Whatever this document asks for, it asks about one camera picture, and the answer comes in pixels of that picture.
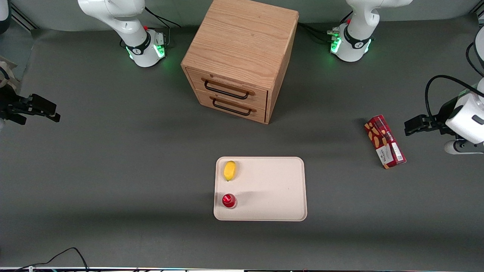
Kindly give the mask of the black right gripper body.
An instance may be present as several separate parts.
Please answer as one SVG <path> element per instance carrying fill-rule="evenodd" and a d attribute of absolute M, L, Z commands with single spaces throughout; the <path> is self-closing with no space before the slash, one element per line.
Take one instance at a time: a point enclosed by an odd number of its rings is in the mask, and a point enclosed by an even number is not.
<path fill-rule="evenodd" d="M 0 111 L 6 113 L 9 108 L 27 110 L 24 97 L 16 94 L 13 88 L 0 88 Z"/>

